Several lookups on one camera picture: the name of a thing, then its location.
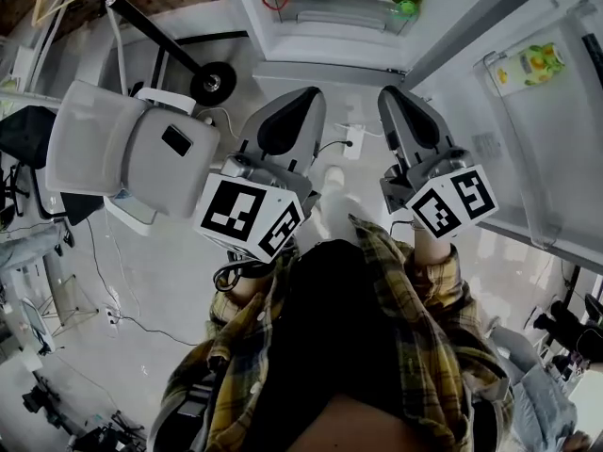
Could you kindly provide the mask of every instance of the chair seat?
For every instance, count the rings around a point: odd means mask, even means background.
[[[147,106],[139,99],[73,81],[50,136],[46,187],[74,194],[118,194],[125,149]]]
[[[123,186],[160,213],[189,218],[219,141],[215,127],[152,107],[139,119],[128,142]]]

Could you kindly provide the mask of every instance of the person's hand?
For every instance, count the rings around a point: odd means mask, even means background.
[[[586,452],[589,448],[591,448],[591,438],[584,432],[578,431],[565,439],[562,452]]]

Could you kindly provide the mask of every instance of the power plug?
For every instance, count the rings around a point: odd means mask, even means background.
[[[117,325],[120,321],[120,319],[118,318],[118,313],[115,311],[114,308],[111,308],[110,306],[106,306],[105,307],[105,315],[106,315],[106,320],[109,322],[109,326],[113,329],[113,330],[117,330]]]

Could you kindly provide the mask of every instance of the bare skin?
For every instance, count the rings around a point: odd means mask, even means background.
[[[435,241],[425,230],[415,230],[416,266],[437,265],[450,255],[450,243]],[[268,291],[271,277],[241,280],[229,297],[239,306],[260,290]],[[290,452],[380,452],[431,450],[427,441],[398,417],[345,395],[334,396],[317,419],[289,448]]]

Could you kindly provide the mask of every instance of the green bottle cap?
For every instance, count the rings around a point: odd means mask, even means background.
[[[416,13],[416,3],[411,0],[402,0],[399,3],[399,8],[406,15],[415,15]]]

